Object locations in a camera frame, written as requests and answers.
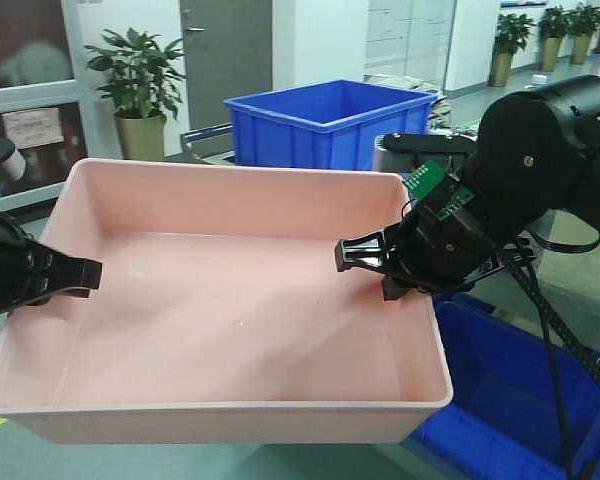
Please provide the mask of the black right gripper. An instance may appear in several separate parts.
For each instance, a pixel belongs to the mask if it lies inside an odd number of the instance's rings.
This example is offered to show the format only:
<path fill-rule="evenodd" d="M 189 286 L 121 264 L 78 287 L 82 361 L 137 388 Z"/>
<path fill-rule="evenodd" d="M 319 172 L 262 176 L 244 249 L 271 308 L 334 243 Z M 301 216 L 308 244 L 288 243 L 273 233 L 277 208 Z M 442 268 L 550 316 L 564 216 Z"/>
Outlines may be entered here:
<path fill-rule="evenodd" d="M 495 253 L 466 224 L 469 214 L 437 220 L 415 206 L 400 222 L 335 246 L 338 272 L 362 268 L 385 273 L 383 299 L 397 301 L 410 289 L 425 293 L 468 291 L 504 269 Z"/>

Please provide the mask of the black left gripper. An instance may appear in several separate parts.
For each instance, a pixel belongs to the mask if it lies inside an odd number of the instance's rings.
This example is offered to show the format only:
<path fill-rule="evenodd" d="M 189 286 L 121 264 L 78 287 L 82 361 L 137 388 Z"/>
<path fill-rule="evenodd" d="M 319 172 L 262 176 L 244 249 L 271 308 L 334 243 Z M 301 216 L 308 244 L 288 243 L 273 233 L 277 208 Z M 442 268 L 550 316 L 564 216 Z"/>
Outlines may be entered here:
<path fill-rule="evenodd" d="M 88 298 L 103 264 L 45 246 L 0 212 L 0 313 L 40 305 L 52 295 Z"/>

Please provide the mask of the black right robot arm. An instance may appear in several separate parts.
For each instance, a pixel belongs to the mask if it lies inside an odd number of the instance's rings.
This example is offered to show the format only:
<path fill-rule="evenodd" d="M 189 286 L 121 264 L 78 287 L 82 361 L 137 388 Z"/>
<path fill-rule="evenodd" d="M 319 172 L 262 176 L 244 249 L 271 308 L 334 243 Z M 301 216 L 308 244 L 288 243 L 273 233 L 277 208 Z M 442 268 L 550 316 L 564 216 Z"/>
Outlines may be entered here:
<path fill-rule="evenodd" d="M 339 241 L 336 267 L 380 273 L 386 299 L 419 288 L 470 285 L 513 263 L 511 246 L 550 210 L 600 233 L 600 78 L 506 95 L 484 113 L 476 138 L 388 134 L 383 146 L 416 165 L 402 219 Z"/>

